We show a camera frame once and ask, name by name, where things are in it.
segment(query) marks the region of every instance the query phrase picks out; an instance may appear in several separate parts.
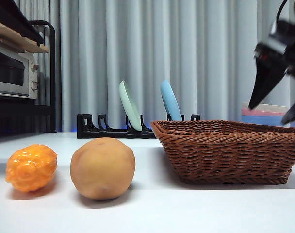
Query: oven knob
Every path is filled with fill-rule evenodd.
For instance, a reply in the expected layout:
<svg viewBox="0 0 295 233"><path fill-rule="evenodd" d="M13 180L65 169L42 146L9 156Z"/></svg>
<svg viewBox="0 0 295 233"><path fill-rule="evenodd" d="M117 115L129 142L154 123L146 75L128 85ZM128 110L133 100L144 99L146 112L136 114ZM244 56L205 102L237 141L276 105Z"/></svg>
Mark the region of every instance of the oven knob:
<svg viewBox="0 0 295 233"><path fill-rule="evenodd" d="M39 83L38 82L31 82L31 90L32 91L37 91L39 87Z"/></svg>
<svg viewBox="0 0 295 233"><path fill-rule="evenodd" d="M37 65L37 64L31 64L31 70L32 70L32 72L35 72L36 70L38 70L39 69L39 65Z"/></svg>

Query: toaster oven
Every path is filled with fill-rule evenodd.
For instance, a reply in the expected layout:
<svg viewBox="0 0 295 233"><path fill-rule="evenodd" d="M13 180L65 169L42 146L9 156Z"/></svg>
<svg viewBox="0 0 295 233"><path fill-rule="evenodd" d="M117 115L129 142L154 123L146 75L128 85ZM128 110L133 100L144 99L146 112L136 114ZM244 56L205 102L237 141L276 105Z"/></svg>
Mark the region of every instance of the toaster oven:
<svg viewBox="0 0 295 233"><path fill-rule="evenodd" d="M0 96L36 99L37 70L32 53L0 46Z"/></svg>

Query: oven door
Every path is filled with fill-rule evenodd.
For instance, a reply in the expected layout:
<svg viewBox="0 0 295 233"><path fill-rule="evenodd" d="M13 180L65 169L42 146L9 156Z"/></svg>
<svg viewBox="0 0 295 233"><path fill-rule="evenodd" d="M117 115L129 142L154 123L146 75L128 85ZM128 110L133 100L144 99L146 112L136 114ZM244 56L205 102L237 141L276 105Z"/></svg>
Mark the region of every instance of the oven door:
<svg viewBox="0 0 295 233"><path fill-rule="evenodd" d="M30 55L0 48L0 95L33 98L30 96Z"/></svg>

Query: robotic arm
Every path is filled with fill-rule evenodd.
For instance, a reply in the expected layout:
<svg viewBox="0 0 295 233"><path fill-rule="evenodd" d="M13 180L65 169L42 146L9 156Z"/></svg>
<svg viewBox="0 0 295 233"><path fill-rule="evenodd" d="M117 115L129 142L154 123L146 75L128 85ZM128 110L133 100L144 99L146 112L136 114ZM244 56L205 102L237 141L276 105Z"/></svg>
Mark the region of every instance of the robotic arm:
<svg viewBox="0 0 295 233"><path fill-rule="evenodd" d="M269 39L284 45L285 49L278 51L274 46L264 43L258 43L255 47L257 74L249 109L254 109L286 74L295 78L295 24L279 20L287 1L282 2L269 34ZM282 123L287 124L294 120L295 103L283 116Z"/></svg>

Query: pink box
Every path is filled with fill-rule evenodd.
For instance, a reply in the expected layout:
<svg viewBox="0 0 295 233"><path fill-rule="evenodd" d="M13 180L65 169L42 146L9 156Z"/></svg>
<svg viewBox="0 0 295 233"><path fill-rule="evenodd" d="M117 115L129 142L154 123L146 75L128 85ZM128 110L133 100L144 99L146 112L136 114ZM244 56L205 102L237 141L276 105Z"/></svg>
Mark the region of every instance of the pink box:
<svg viewBox="0 0 295 233"><path fill-rule="evenodd" d="M261 110L250 110L247 108L241 109L241 115L243 116L283 116L284 112L269 112Z"/></svg>

